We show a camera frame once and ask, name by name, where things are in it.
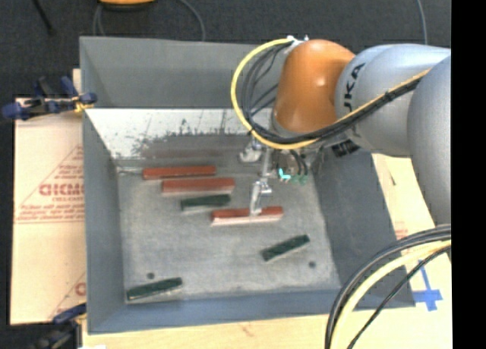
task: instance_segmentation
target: black floor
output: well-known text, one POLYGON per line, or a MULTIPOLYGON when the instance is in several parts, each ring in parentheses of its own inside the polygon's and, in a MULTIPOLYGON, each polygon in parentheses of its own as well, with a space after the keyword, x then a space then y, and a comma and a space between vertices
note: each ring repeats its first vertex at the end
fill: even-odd
MULTIPOLYGON (((39 0, 56 29, 50 36, 31 0, 0 0, 0 105, 31 94, 32 82, 79 63, 78 37, 92 34, 95 0, 39 0)), ((288 34, 338 42, 353 52, 384 43, 451 47, 452 0, 188 0, 204 19, 207 40, 261 43, 288 34)), ((194 15, 175 0, 145 11, 103 13, 108 34, 198 40, 194 15)), ((8 327, 12 219, 12 130, 0 124, 0 348, 23 347, 45 326, 8 327)))

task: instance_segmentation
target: rectangular block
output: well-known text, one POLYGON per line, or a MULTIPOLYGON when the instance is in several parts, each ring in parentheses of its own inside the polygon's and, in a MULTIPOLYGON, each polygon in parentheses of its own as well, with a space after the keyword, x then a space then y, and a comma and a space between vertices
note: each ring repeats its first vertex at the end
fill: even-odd
POLYGON ((290 238, 286 241, 278 243, 273 247, 264 249, 260 252, 261 256, 264 258, 265 261, 270 261, 272 259, 276 259, 277 257, 281 257, 288 252, 296 251, 311 242, 311 239, 306 234, 302 236, 296 236, 290 238))
POLYGON ((163 195, 231 193, 234 188, 233 178, 172 179, 162 182, 163 195))
POLYGON ((181 201, 181 210, 183 212, 194 212, 210 208, 227 205, 231 201, 228 194, 209 195, 207 197, 187 198, 181 201))
POLYGON ((212 176, 216 174, 215 165, 188 165, 177 167, 144 168, 142 177, 145 180, 184 178, 194 176, 212 176))
POLYGON ((135 300, 142 297, 152 297, 153 295, 173 291, 182 287, 181 278, 170 278, 147 285, 130 288, 127 291, 127 299, 135 300))
POLYGON ((260 222, 274 222, 283 217, 281 206, 268 206, 261 210, 259 215, 250 215, 249 208, 221 209, 211 213, 211 225, 240 225, 260 222))

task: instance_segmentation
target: clamp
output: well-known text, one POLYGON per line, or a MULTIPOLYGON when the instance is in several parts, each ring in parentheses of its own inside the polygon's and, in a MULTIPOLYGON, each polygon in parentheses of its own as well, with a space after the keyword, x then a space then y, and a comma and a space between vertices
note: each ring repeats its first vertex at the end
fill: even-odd
POLYGON ((34 97, 20 102, 12 102, 2 107, 4 118, 11 120, 28 120, 29 118, 39 117, 42 115, 58 114, 74 110, 80 112, 85 108, 92 107, 98 100, 95 93, 79 94, 74 87, 72 80, 63 76, 61 78, 61 87, 68 99, 47 99, 46 94, 52 94, 53 91, 46 81, 41 77, 33 86, 34 97))

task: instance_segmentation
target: blue tape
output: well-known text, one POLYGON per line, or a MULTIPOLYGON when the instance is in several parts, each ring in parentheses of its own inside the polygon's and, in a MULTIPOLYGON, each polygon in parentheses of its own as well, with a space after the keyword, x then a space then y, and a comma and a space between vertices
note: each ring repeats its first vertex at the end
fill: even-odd
POLYGON ((427 272, 425 271, 424 266, 420 268, 420 272, 422 273, 426 289, 423 291, 412 291, 412 295, 416 303, 424 302, 428 311, 435 311, 437 310, 436 302, 443 299, 442 295, 439 290, 433 290, 431 288, 431 283, 428 281, 427 272))

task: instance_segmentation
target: red block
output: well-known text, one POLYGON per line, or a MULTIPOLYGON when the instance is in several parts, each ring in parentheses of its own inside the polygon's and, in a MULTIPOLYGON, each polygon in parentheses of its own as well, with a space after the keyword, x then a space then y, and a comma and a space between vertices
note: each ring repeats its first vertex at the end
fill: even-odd
POLYGON ((249 208, 243 209, 220 209, 214 210, 211 214, 211 225, 240 225, 260 222, 274 222, 283 217, 281 206, 268 206, 261 210, 259 215, 250 215, 249 208))
POLYGON ((189 165, 178 167, 144 168, 142 176, 146 180, 212 176, 216 174, 214 165, 189 165))
POLYGON ((231 193, 234 188, 233 178, 173 179, 162 182, 163 195, 231 193))

